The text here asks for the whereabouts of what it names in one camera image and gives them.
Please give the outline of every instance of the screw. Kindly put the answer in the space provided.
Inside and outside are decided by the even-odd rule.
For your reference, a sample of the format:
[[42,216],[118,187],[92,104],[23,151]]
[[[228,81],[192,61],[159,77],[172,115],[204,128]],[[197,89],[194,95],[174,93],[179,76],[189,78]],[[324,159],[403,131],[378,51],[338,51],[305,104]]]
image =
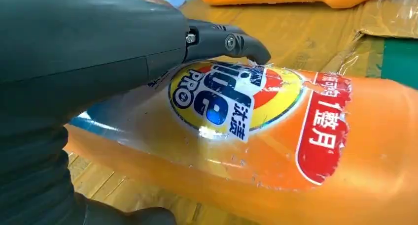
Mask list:
[[188,44],[193,43],[195,41],[196,41],[196,35],[194,35],[194,34],[187,34],[187,36],[186,36],[186,42]]
[[226,40],[226,45],[228,46],[228,48],[232,48],[232,47],[234,47],[234,44],[235,44],[235,42],[234,42],[235,40],[234,40],[234,38],[233,37],[229,37],[227,40]]

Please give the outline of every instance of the wooden surface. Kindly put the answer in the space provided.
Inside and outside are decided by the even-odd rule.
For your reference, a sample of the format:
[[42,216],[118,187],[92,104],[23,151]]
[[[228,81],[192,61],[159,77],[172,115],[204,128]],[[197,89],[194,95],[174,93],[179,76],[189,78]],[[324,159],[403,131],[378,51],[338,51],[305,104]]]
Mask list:
[[98,163],[69,153],[71,179],[77,192],[130,212],[160,206],[170,209],[179,225],[256,225],[234,214],[128,178]]

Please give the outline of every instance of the yellow circle logo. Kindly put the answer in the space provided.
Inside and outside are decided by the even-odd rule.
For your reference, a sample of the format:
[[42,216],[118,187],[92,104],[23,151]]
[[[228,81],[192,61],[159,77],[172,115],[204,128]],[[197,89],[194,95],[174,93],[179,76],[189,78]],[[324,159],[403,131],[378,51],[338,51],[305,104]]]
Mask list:
[[194,129],[204,129],[210,138],[247,141],[251,131],[293,110],[303,93],[302,82],[299,74],[284,68],[212,61],[180,70],[168,94],[174,112]]

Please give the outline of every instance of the green surface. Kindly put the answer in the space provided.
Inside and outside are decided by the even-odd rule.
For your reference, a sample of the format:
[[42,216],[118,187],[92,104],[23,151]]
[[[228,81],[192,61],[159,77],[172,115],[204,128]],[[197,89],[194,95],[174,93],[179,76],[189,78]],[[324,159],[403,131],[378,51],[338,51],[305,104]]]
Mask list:
[[385,40],[382,78],[418,89],[418,40]]

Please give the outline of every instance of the power tool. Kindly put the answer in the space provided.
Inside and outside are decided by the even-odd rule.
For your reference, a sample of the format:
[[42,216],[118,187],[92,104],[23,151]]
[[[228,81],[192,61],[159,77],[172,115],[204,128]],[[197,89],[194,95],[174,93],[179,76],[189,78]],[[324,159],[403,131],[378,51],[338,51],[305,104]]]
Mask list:
[[[153,220],[74,193],[63,125],[171,68],[221,55],[270,59],[239,28],[144,0],[0,0],[0,224]],[[140,224],[168,224],[153,221]]]

